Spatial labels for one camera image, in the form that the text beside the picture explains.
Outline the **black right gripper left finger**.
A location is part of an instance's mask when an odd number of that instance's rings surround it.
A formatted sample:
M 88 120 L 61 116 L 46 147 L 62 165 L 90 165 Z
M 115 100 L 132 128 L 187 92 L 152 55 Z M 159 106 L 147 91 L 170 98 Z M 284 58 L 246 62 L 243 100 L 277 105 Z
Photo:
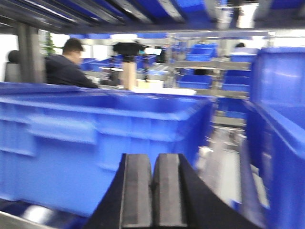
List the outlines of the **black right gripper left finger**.
M 104 197 L 84 229 L 150 229 L 153 227 L 152 170 L 146 154 L 123 154 Z

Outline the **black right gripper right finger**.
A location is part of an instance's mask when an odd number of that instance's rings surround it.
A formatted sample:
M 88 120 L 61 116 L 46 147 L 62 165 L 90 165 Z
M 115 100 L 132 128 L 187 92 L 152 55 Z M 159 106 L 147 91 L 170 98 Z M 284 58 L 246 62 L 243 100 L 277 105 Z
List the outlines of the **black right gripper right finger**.
M 159 154 L 153 172 L 155 229 L 257 229 L 199 178 L 182 154 Z

